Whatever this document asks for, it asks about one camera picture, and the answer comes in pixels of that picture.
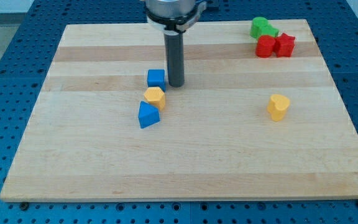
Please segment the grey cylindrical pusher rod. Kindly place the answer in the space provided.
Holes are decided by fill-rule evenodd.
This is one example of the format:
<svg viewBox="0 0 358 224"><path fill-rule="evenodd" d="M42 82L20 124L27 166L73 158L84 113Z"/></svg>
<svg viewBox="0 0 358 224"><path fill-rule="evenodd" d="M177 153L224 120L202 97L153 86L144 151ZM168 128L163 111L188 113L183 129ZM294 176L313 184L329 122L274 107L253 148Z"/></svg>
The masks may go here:
<svg viewBox="0 0 358 224"><path fill-rule="evenodd" d="M178 88L185 83L183 34L164 35L168 83Z"/></svg>

